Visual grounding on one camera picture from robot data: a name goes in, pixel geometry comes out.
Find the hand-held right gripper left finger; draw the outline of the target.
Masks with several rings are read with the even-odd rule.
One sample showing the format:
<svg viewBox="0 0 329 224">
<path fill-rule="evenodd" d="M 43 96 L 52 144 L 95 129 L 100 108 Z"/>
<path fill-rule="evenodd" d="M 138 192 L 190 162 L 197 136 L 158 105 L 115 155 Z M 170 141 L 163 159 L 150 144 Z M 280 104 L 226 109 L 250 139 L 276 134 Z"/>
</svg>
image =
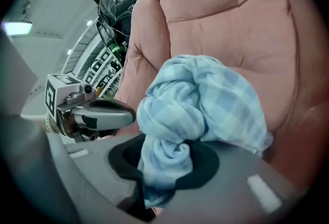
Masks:
<svg viewBox="0 0 329 224">
<path fill-rule="evenodd" d="M 123 139 L 64 144 L 48 133 L 50 151 L 82 223 L 150 223 L 140 185 L 117 175 L 108 162 L 110 150 Z"/>
</svg>

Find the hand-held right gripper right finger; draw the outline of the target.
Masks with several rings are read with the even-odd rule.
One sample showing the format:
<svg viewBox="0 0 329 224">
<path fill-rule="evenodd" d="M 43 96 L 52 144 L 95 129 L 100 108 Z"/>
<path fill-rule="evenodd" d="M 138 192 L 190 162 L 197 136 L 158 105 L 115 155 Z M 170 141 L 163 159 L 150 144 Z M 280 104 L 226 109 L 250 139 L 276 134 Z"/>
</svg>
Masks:
<svg viewBox="0 0 329 224">
<path fill-rule="evenodd" d="M 201 188 L 178 190 L 156 223 L 280 223 L 305 195 L 257 155 L 222 142 L 204 142 L 219 159 Z"/>
</svg>

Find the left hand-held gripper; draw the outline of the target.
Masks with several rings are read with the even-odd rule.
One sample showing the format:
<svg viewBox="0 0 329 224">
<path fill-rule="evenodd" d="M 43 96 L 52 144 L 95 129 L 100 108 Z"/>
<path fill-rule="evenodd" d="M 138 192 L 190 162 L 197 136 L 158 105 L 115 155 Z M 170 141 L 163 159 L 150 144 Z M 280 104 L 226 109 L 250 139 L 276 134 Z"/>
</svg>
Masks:
<svg viewBox="0 0 329 224">
<path fill-rule="evenodd" d="M 45 89 L 46 126 L 75 142 L 92 141 L 106 131 L 127 127 L 135 111 L 116 100 L 99 98 L 92 86 L 67 74 L 49 74 Z"/>
</svg>

